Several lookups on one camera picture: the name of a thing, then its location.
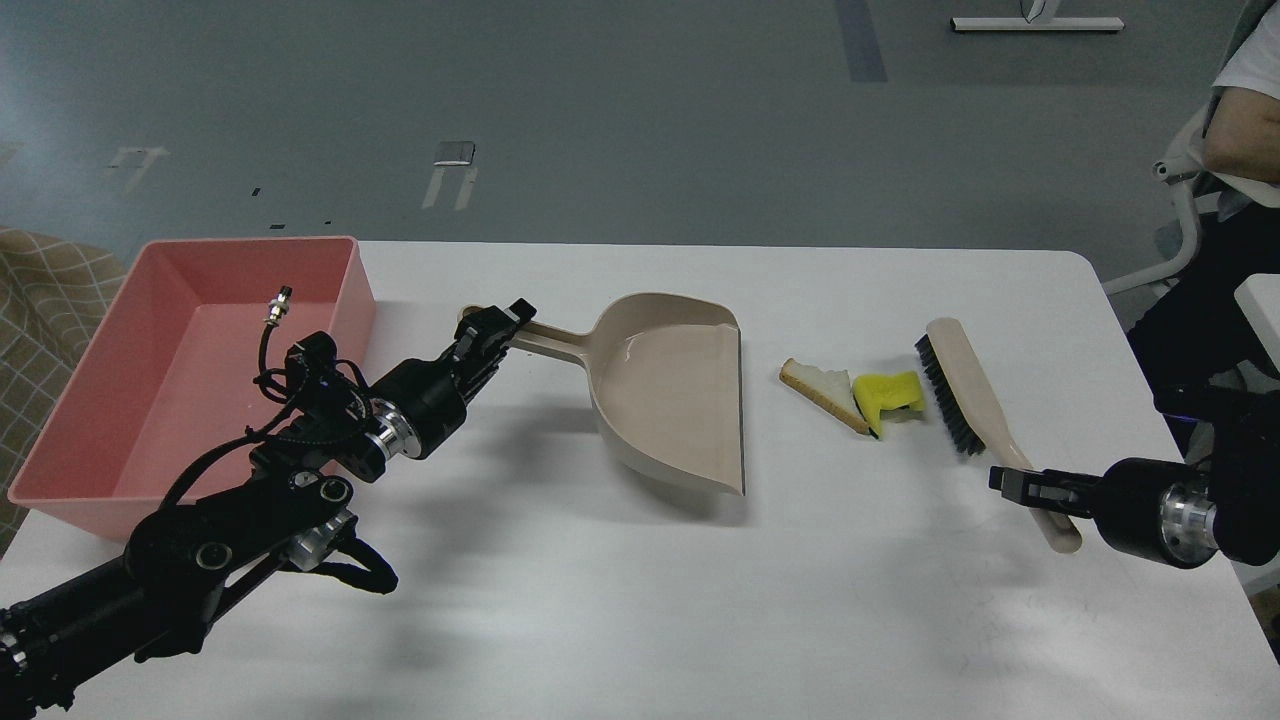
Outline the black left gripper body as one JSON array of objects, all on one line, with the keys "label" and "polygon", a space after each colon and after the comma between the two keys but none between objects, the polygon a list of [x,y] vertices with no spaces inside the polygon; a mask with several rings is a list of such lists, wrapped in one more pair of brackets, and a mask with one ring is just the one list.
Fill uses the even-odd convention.
[{"label": "black left gripper body", "polygon": [[468,404],[493,378],[500,351],[447,348],[438,357],[406,359],[371,387],[375,427],[367,433],[385,460],[421,460],[465,423]]}]

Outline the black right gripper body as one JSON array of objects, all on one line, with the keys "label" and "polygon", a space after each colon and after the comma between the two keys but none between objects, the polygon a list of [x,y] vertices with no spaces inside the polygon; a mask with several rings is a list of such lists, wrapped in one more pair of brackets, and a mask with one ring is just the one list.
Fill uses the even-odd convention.
[{"label": "black right gripper body", "polygon": [[1176,569],[1217,555],[1210,477],[1190,465],[1130,457],[1102,475],[1071,474],[1071,493],[1114,550]]}]

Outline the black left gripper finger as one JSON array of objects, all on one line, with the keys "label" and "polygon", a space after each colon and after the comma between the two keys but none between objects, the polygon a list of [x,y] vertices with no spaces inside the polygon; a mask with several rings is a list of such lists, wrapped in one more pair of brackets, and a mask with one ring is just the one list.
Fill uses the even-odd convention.
[{"label": "black left gripper finger", "polygon": [[467,306],[458,320],[458,363],[497,365],[507,355],[515,336],[538,314],[525,299],[508,307]]}]

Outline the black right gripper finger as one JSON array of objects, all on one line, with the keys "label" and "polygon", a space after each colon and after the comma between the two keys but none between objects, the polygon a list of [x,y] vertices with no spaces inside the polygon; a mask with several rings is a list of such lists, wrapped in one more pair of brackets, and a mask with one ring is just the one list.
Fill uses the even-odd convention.
[{"label": "black right gripper finger", "polygon": [[1096,515],[1091,505],[1079,495],[1051,495],[1051,496],[1005,496],[1005,500],[1019,506],[1030,509],[1034,512],[1044,514],[1053,523],[1069,523],[1075,520],[1094,520]]},{"label": "black right gripper finger", "polygon": [[1101,484],[1101,477],[1011,466],[989,469],[989,488],[1002,497],[1075,497],[1089,495]]}]

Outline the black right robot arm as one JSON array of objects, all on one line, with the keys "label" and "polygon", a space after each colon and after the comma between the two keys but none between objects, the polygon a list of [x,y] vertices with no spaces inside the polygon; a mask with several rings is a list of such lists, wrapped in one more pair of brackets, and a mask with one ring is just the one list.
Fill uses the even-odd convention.
[{"label": "black right robot arm", "polygon": [[996,465],[989,488],[1033,510],[1092,520],[1112,550],[1178,569],[1222,553],[1263,566],[1277,557],[1277,392],[1172,386],[1155,396],[1165,416],[1211,425],[1196,462],[1128,457],[1105,474]]}]

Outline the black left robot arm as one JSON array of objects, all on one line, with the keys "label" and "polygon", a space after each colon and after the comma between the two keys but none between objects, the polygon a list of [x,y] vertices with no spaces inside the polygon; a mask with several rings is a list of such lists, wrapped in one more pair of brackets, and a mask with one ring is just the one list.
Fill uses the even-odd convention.
[{"label": "black left robot arm", "polygon": [[375,382],[321,331],[266,365],[288,313],[283,287],[259,342],[255,384],[279,404],[264,427],[200,455],[120,556],[3,610],[3,716],[69,708],[76,691],[124,659],[197,653],[214,625],[279,571],[388,594],[399,579],[357,533],[355,482],[396,457],[421,460],[465,423],[535,318],[520,299],[462,313],[435,359],[403,360]]}]

